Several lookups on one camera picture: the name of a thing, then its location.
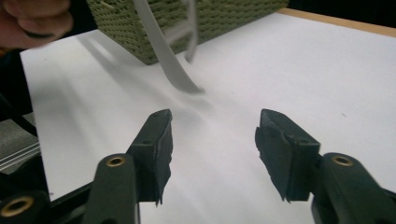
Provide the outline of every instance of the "wicker basket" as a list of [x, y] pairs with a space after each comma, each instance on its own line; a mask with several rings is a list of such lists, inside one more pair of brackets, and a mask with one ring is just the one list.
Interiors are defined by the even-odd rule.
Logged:
[[[100, 31], [129, 50], [145, 64], [158, 62], [132, 0], [88, 0]], [[282, 7], [289, 0], [197, 0], [199, 43], [255, 21]], [[148, 0], [151, 10], [165, 30], [187, 18], [180, 0]], [[174, 53], [186, 49], [187, 38], [171, 47]]]

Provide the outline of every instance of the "brass screw hole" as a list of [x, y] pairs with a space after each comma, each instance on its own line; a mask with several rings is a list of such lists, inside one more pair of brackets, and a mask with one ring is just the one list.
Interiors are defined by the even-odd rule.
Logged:
[[123, 157], [114, 157], [107, 161], [106, 165], [109, 167], [120, 166], [125, 163], [125, 159]]
[[353, 161], [343, 156], [334, 156], [332, 157], [332, 161], [343, 166], [353, 166]]
[[29, 209], [35, 200], [30, 196], [22, 196], [9, 202], [1, 210], [2, 217], [15, 217]]

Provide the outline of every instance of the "hand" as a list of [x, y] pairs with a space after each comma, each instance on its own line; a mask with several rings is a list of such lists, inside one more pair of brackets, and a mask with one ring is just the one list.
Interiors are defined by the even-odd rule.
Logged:
[[0, 48], [29, 49], [58, 39], [73, 27], [69, 7], [70, 0], [0, 0]]

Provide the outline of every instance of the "wooden table edge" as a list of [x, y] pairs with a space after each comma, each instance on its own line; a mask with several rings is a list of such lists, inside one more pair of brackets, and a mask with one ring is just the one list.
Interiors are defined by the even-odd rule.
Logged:
[[387, 35], [387, 36], [396, 37], [396, 29], [386, 27], [386, 26], [374, 25], [374, 24], [360, 22], [360, 21], [350, 21], [350, 20], [325, 16], [325, 15], [319, 15], [316, 13], [295, 10], [295, 9], [291, 9], [291, 8], [281, 8], [279, 11], [277, 11], [277, 13], [280, 13], [283, 15], [289, 15], [289, 16], [293, 16], [293, 17], [298, 17], [298, 18], [303, 18], [303, 19], [308, 19], [311, 21], [322, 21], [322, 22], [326, 22], [329, 24], [344, 26], [347, 28], [362, 30], [362, 31], [366, 31], [366, 32], [379, 34], [379, 35]]

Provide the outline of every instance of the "white table surface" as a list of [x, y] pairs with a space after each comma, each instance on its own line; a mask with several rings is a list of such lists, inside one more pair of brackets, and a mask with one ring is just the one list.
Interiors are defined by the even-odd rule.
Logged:
[[200, 45], [193, 64], [177, 55], [200, 96], [99, 31], [21, 56], [52, 200], [91, 182], [97, 162], [125, 152], [165, 108], [172, 176], [163, 205], [142, 203], [145, 224], [313, 223], [310, 203], [281, 201], [259, 158], [262, 108], [396, 190], [396, 38], [273, 14]]

